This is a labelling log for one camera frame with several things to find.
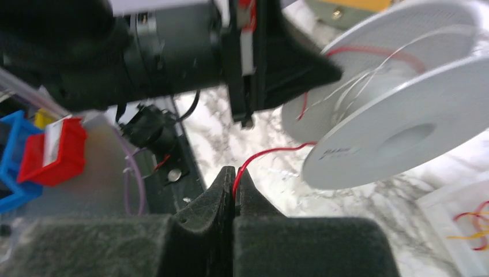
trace red wire insulation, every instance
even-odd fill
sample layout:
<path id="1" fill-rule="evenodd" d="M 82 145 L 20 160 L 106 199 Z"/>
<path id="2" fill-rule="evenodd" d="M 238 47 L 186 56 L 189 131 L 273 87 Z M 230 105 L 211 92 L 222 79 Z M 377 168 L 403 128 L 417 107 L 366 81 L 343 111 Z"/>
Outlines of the red wire insulation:
<path id="1" fill-rule="evenodd" d="M 302 111 L 300 112 L 299 117 L 297 117 L 297 121 L 301 120 L 302 117 L 304 116 L 304 114 L 306 113 L 306 110 L 307 110 L 307 93 L 308 93 L 308 91 L 306 91 L 306 93 L 304 93 L 304 103 L 302 104 Z"/>
<path id="2" fill-rule="evenodd" d="M 373 47 L 373 46 L 343 46 L 334 50 L 329 51 L 326 56 L 331 57 L 332 55 L 336 55 L 339 53 L 343 52 L 360 52 L 360 53 L 369 53 L 369 54 L 374 54 L 374 55 L 383 55 L 383 56 L 390 56 L 394 51 L 386 49 L 386 48 L 381 48 L 381 47 Z M 411 54 L 406 54 L 402 52 L 397 52 L 392 56 L 393 59 L 398 59 L 401 61 L 408 62 L 412 65 L 412 67 L 416 70 L 418 73 L 423 73 L 426 71 L 426 67 L 424 66 L 424 63 L 416 58 L 415 56 Z M 300 115 L 297 117 L 297 121 L 301 120 L 302 117 L 304 117 L 304 114 L 306 113 L 307 110 L 307 92 L 304 93 L 304 104 L 302 105 L 302 111 L 300 112 Z"/>
<path id="3" fill-rule="evenodd" d="M 455 216 L 455 218 L 453 219 L 453 221 L 457 221 L 459 220 L 460 218 L 466 216 L 466 215 L 473 215 L 475 216 L 474 220 L 472 221 L 472 224 L 474 225 L 474 228 L 477 230 L 477 232 L 482 232 L 482 228 L 479 226 L 479 220 L 480 219 L 483 219 L 484 221 L 486 222 L 489 222 L 489 219 L 487 219 L 487 217 L 483 216 L 483 215 L 478 215 L 477 213 L 479 212 L 482 212 L 482 210 L 487 206 L 489 205 L 489 201 L 486 201 L 482 204 L 480 204 L 477 208 L 477 210 L 474 212 L 474 213 L 471 213 L 471 212 L 464 212 L 464 213 L 461 213 L 457 216 Z M 481 242 L 481 246 L 480 247 L 477 247 L 477 248 L 472 248 L 472 250 L 475 250 L 475 251 L 483 251 L 483 250 L 486 250 L 488 248 L 488 241 L 487 241 L 487 237 L 481 237 L 480 238 L 480 242 Z"/>
<path id="4" fill-rule="evenodd" d="M 279 148 L 272 148 L 268 150 L 261 151 L 259 153 L 256 153 L 255 155 L 249 157 L 244 164 L 239 168 L 238 173 L 236 174 L 236 178 L 234 179 L 234 184 L 232 185 L 232 196 L 236 200 L 236 192 L 238 191 L 239 187 L 239 181 L 241 180 L 241 177 L 243 176 L 243 173 L 246 169 L 246 167 L 256 158 L 263 156 L 268 153 L 272 152 L 277 152 L 277 151 L 297 151 L 300 150 L 306 146 L 309 145 L 316 145 L 316 143 L 304 143 L 298 147 L 279 147 Z"/>
<path id="5" fill-rule="evenodd" d="M 165 158 L 159 164 L 157 164 L 155 166 L 155 168 L 153 168 L 153 172 L 158 170 L 162 165 L 164 165 L 169 158 L 170 158 L 170 155 L 166 155 Z"/>

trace black cable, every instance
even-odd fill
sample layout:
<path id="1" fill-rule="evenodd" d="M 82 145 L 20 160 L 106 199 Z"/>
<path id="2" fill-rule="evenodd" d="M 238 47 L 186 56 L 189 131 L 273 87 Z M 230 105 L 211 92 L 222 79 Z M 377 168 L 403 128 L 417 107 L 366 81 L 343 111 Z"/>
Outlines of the black cable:
<path id="1" fill-rule="evenodd" d="M 199 100 L 200 100 L 200 89 L 196 90 L 195 98 L 194 98 L 194 101 L 192 102 L 192 105 L 190 105 L 190 108 L 181 117 L 177 118 L 176 115 L 168 109 L 164 109 L 164 110 L 162 110 L 162 112 L 164 112 L 165 114 L 168 114 L 170 116 L 171 120 L 173 121 L 171 123 L 171 125 L 173 125 L 174 123 L 182 122 L 182 121 L 186 120 L 189 116 L 191 116 L 192 113 L 197 108 L 197 104 L 198 104 Z M 130 124 L 130 123 L 128 123 L 128 124 L 122 124 L 119 126 L 121 126 L 121 128 L 126 128 L 126 127 L 131 127 L 131 126 L 138 126 L 140 128 L 140 127 L 143 127 L 145 125 L 153 126 L 154 123 L 145 123 L 145 124 L 139 124 L 139 123 Z"/>
<path id="2" fill-rule="evenodd" d="M 119 120 L 121 120 L 121 117 L 126 112 L 126 108 L 127 104 L 117 105 L 117 111 L 115 112 L 115 123 L 119 123 Z"/>
<path id="3" fill-rule="evenodd" d="M 176 118 L 175 121 L 176 122 L 182 122 L 182 121 L 186 120 L 189 116 L 191 116 L 192 113 L 195 111 L 195 108 L 197 108 L 197 104 L 199 102 L 199 99 L 200 99 L 200 89 L 198 89 L 195 92 L 194 102 L 192 102 L 192 105 L 190 105 L 189 110 L 187 110 L 181 117 Z"/>

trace yellow wire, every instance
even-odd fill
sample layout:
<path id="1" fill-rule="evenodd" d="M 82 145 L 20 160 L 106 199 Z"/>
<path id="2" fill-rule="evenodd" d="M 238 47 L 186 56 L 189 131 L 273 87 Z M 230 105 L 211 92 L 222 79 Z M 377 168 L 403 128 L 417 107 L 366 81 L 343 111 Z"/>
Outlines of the yellow wire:
<path id="1" fill-rule="evenodd" d="M 489 212 L 469 212 L 465 215 L 489 215 Z M 479 221 L 477 220 L 476 221 L 476 225 L 478 227 L 485 227 L 485 228 L 489 228 L 488 225 L 482 225 L 479 223 Z M 474 235 L 470 236 L 470 237 L 456 237 L 456 236 L 452 236 L 452 237 L 447 237 L 448 239 L 477 239 L 477 238 L 481 238 L 481 237 L 485 237 L 489 235 L 489 229 L 488 230 L 483 230 L 483 231 L 480 231 L 478 233 L 475 233 Z"/>
<path id="2" fill-rule="evenodd" d="M 478 232 L 470 237 L 447 237 L 450 239 L 476 239 L 476 238 L 481 238 L 489 235 L 489 230 Z"/>

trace white spool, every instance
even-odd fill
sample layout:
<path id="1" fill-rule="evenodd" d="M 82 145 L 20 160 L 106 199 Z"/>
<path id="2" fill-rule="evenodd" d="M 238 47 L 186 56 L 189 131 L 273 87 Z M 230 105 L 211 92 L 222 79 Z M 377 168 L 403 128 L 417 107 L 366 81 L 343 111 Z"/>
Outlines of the white spool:
<path id="1" fill-rule="evenodd" d="M 311 90 L 301 120 L 303 96 L 282 110 L 292 138 L 318 142 L 304 162 L 303 179 L 319 189 L 364 185 L 427 162 L 487 128 L 489 59 L 474 52 L 487 34 L 488 14 L 479 1 L 407 1 L 330 44 L 325 53 L 348 46 L 401 51 L 421 61 L 424 72 L 409 59 L 332 55 L 344 69 L 342 80 Z M 355 81 L 379 65 L 374 77 Z"/>

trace marble surface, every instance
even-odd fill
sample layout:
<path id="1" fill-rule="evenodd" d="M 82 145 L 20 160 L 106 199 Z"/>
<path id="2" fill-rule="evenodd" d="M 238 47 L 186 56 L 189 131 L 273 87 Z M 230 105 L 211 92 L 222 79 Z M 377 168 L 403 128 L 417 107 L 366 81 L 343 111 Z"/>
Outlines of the marble surface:
<path id="1" fill-rule="evenodd" d="M 285 14 L 319 45 L 341 32 L 324 26 L 299 1 Z M 181 112 L 193 94 L 177 98 Z M 185 121 L 198 165 L 209 185 L 221 167 L 240 166 L 259 151 L 296 145 L 281 129 L 280 108 L 257 113 L 255 127 L 241 130 L 231 120 L 225 88 L 205 91 Z M 459 276 L 440 239 L 416 205 L 420 197 L 470 180 L 489 169 L 489 132 L 415 169 L 358 188 L 318 191 L 302 182 L 300 169 L 309 149 L 276 152 L 249 165 L 259 191 L 288 216 L 362 216 L 375 220 L 390 239 L 402 276 Z"/>

